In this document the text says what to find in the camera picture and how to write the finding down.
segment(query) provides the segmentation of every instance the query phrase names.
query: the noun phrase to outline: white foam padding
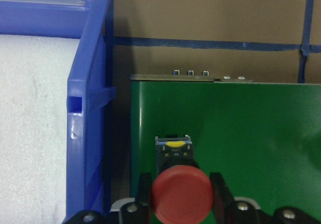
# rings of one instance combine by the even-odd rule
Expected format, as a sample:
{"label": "white foam padding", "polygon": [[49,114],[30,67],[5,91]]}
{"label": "white foam padding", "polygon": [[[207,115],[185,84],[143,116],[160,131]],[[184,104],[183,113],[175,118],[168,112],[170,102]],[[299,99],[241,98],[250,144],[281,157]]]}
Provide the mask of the white foam padding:
{"label": "white foam padding", "polygon": [[0,223],[61,223],[67,79],[79,40],[0,35]]}

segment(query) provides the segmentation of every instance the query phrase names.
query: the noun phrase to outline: bolt head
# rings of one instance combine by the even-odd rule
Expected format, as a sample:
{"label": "bolt head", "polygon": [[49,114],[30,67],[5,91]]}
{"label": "bolt head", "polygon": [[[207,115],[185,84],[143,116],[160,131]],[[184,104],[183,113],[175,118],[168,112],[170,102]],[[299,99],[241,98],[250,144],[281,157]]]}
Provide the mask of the bolt head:
{"label": "bolt head", "polygon": [[138,208],[134,203],[127,207],[127,211],[130,212],[130,213],[135,212],[137,210],[138,210]]}
{"label": "bolt head", "polygon": [[194,71],[193,70],[188,70],[186,74],[193,76],[194,75]]}
{"label": "bolt head", "polygon": [[179,70],[175,69],[175,70],[173,71],[173,75],[179,75],[179,74],[180,74],[180,71],[179,71]]}
{"label": "bolt head", "polygon": [[84,218],[82,218],[82,220],[85,223],[92,222],[93,220],[95,220],[95,216],[92,214],[88,214],[88,215],[85,215]]}
{"label": "bolt head", "polygon": [[205,71],[202,71],[202,75],[203,75],[203,76],[209,76],[210,74],[209,74],[208,71],[205,70]]}
{"label": "bolt head", "polygon": [[246,202],[239,202],[239,203],[237,203],[237,208],[239,210],[248,210],[249,205]]}
{"label": "bolt head", "polygon": [[295,213],[289,209],[283,211],[283,216],[287,219],[295,219]]}

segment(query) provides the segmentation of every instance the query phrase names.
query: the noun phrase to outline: emergency stop button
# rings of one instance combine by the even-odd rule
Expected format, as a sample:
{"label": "emergency stop button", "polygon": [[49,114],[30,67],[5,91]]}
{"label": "emergency stop button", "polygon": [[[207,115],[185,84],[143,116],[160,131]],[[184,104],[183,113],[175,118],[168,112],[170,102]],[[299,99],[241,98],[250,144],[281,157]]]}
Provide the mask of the emergency stop button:
{"label": "emergency stop button", "polygon": [[163,224],[198,224],[213,206],[209,177],[200,169],[176,165],[163,171],[152,186],[152,207]]}

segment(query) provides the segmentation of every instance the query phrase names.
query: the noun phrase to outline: blue painter's tape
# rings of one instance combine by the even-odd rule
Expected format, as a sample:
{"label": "blue painter's tape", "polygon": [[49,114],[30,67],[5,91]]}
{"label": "blue painter's tape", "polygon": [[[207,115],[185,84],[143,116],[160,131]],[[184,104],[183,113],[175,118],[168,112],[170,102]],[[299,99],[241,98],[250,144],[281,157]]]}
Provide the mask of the blue painter's tape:
{"label": "blue painter's tape", "polygon": [[310,34],[311,34],[311,23],[313,14],[314,0],[306,0],[305,3],[305,15],[304,15],[304,26],[303,26],[303,39],[301,46],[301,60],[299,65],[298,83],[305,83],[305,66],[306,61],[311,50],[310,46]]}
{"label": "blue painter's tape", "polygon": [[305,83],[305,65],[306,65],[307,57],[301,56],[300,66],[299,66],[299,75],[297,79],[297,83]]}
{"label": "blue painter's tape", "polygon": [[194,49],[231,49],[249,51],[286,51],[301,48],[299,44],[274,44],[255,42],[220,42],[198,40],[175,40],[157,38],[115,37],[115,45],[141,47],[182,47]]}
{"label": "blue painter's tape", "polygon": [[303,26],[303,40],[302,40],[302,55],[308,57],[310,51],[310,33],[311,33],[311,23],[313,14],[313,3],[314,0],[306,0],[305,5],[305,16],[304,16],[304,26]]}
{"label": "blue painter's tape", "polygon": [[310,53],[321,53],[320,45],[310,45]]}

